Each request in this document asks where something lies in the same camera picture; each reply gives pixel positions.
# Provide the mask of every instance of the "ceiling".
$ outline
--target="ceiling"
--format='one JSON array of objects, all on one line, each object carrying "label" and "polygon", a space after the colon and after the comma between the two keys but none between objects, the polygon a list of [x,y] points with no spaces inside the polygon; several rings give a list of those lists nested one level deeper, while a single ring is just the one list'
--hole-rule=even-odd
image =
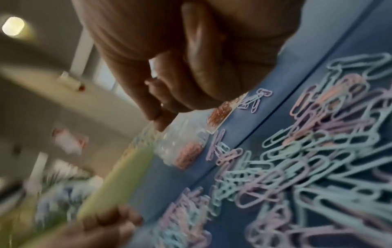
[{"label": "ceiling", "polygon": [[71,66],[82,32],[71,0],[0,0],[0,17],[9,15],[29,24],[41,50]]}]

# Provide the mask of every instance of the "plastic bag of paper clips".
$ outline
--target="plastic bag of paper clips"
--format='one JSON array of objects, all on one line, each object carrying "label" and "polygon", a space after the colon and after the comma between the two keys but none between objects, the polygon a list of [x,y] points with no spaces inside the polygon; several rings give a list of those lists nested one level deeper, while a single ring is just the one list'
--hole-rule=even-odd
[{"label": "plastic bag of paper clips", "polygon": [[188,168],[203,151],[209,134],[205,130],[206,112],[179,114],[158,140],[155,154],[166,165]]}]

